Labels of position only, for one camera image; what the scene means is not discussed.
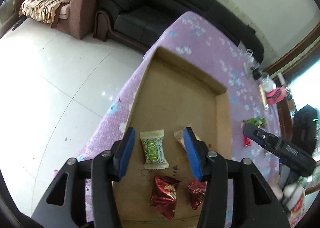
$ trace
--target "cardboard box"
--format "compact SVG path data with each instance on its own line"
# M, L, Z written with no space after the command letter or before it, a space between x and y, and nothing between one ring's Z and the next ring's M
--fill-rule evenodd
M231 159L231 123L227 88L180 56L159 47L149 63L135 97L127 127L136 131L126 176L114 183L114 195L122 226L192 227L201 207L193 210L187 186L194 179L185 150L173 133L192 124L193 131L214 150ZM164 129L163 149L170 167L143 168L145 156L139 133ZM149 206L154 175L181 181L177 189L175 217L168 221Z

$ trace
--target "table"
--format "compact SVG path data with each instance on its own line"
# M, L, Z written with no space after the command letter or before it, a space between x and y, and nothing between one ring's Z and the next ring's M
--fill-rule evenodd
M232 159L237 161L245 157L252 159L262 175L271 183L278 174L278 159L272 154L265 155L263 149L254 142L250 147L244 147L242 128L243 120L260 116L266 118L266 131L280 135L277 108L274 105L267 111L264 110L258 84L248 80L244 74L243 63L247 62L246 55L241 54L237 46L212 24L191 11L183 14L167 28L145 54L141 65L121 89L92 138L80 151L78 160L92 159L102 151L110 149L115 141L122 139L143 72L147 68L151 54L158 46L177 53L228 88L232 123ZM88 182L86 186L88 220L93 219L90 189ZM231 223L232 201L233 192L230 183L227 226Z

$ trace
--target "metal bolt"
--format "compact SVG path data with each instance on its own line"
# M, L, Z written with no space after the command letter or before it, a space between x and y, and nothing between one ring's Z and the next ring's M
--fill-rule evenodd
M251 165L252 161L251 161L251 159L249 159L249 158L244 158L244 159L243 159L243 163L244 163L245 165Z
M215 151L208 151L208 156L209 157L216 157L218 154Z
M72 157L72 158L68 159L67 164L68 165L73 165L76 161L77 161L77 159Z
M109 150L103 151L101 155L102 156L111 156L111 151L109 151Z

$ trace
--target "striped blanket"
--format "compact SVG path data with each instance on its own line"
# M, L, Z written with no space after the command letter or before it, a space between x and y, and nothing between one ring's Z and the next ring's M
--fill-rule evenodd
M25 0L20 7L19 15L52 25L59 19L57 9L67 3L70 3L70 0Z

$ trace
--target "black leather sofa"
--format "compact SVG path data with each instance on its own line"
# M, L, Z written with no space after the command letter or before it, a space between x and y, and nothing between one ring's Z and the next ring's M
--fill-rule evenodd
M146 51L168 26L186 11L207 19L231 41L240 41L263 60L263 46L255 31L216 0L97 0L94 37L111 37Z

